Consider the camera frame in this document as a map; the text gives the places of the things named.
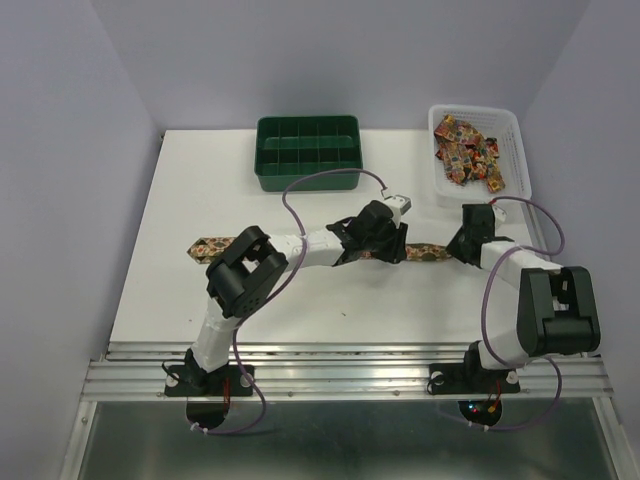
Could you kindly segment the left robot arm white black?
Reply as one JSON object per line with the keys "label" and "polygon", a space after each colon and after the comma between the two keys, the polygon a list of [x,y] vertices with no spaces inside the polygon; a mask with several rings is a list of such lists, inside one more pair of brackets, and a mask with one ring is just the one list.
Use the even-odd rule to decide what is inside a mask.
{"label": "left robot arm white black", "polygon": [[277,284],[286,284],[283,274],[338,267],[364,256],[390,264],[404,261],[408,225],[402,216],[410,208],[409,198],[394,195],[312,232],[269,236],[257,226],[246,228],[207,267],[205,320],[179,377],[199,393],[215,392],[238,326],[266,305]]}

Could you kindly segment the paisley flamingo patterned tie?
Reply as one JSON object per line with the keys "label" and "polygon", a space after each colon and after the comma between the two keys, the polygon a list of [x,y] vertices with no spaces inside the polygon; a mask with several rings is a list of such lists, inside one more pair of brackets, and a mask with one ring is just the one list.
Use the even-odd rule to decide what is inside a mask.
{"label": "paisley flamingo patterned tie", "polygon": [[[235,237],[201,237],[189,247],[187,254],[197,264],[210,264],[235,240]],[[404,260],[409,262],[441,262],[451,259],[445,246],[431,243],[408,243],[405,252]]]}

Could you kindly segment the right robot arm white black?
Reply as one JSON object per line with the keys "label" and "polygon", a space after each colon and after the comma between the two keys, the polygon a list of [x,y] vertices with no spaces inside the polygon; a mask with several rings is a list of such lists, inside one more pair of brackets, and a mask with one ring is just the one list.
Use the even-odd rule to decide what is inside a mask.
{"label": "right robot arm white black", "polygon": [[[501,210],[493,202],[464,204],[462,225],[446,247],[454,259],[489,273],[481,301],[481,339],[472,343],[453,377],[482,390],[549,354],[596,351],[601,342],[592,279],[580,266],[562,266],[551,254],[496,234]],[[496,279],[518,293],[515,323],[489,334],[487,310]]]}

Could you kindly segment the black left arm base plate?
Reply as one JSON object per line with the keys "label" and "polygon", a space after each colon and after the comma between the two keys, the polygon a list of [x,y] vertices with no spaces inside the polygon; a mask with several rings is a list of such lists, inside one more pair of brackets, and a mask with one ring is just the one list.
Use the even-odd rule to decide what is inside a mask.
{"label": "black left arm base plate", "polygon": [[167,397],[251,397],[253,388],[237,365],[226,364],[213,372],[186,363],[162,365]]}

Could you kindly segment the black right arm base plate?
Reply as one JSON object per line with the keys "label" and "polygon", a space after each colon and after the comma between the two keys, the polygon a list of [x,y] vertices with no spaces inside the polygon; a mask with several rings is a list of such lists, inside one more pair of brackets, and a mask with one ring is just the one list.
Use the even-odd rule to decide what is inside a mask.
{"label": "black right arm base plate", "polygon": [[509,370],[468,371],[462,363],[433,363],[429,365],[430,377],[426,390],[430,395],[481,395],[516,394],[520,383],[509,383]]}

